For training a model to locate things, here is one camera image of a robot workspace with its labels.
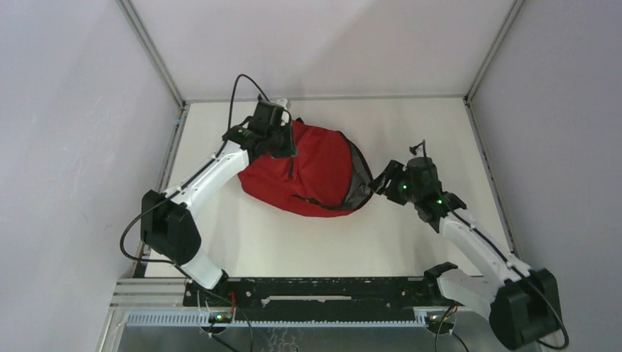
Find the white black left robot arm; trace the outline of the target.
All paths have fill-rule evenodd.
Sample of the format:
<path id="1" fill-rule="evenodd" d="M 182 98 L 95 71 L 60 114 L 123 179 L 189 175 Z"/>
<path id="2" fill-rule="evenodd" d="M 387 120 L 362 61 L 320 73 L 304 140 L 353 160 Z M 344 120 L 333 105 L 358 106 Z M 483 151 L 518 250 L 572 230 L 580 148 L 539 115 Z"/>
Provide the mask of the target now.
<path id="1" fill-rule="evenodd" d="M 286 98 L 259 100 L 251 115 L 222 135 L 217 151 L 196 171 L 164 191 L 148 191 L 142 197 L 142 242 L 199 285 L 201 296 L 213 306 L 228 299 L 230 288 L 222 281 L 224 269 L 202 250 L 195 218 L 221 187 L 257 159 L 296 156 L 289 108 Z"/>

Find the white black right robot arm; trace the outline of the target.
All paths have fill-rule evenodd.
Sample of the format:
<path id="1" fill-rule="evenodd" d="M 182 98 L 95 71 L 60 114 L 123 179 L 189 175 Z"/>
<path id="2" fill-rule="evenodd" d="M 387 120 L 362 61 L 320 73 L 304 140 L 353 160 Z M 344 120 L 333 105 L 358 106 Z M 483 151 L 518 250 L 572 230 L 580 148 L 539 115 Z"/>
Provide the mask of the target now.
<path id="1" fill-rule="evenodd" d="M 413 204 L 419 218 L 483 275 L 476 279 L 449 262 L 436 265 L 425 273 L 428 302 L 442 305 L 449 299 L 478 313 L 511 351 L 532 342 L 557 351 L 570 345 L 554 274 L 535 270 L 502 248 L 463 200 L 442 190 L 431 158 L 414 157 L 407 164 L 391 160 L 370 187 L 399 205 Z"/>

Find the red student backpack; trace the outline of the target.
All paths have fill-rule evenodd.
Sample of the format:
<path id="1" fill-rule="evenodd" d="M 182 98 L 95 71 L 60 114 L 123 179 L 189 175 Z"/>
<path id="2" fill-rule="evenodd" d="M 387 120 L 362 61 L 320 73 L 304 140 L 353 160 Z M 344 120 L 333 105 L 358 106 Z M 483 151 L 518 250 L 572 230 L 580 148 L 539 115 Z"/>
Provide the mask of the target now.
<path id="1" fill-rule="evenodd" d="M 300 216 L 347 216 L 365 206 L 373 192 L 362 151 L 341 131 L 293 122 L 298 150 L 293 158 L 265 155 L 238 174 L 250 196 Z"/>

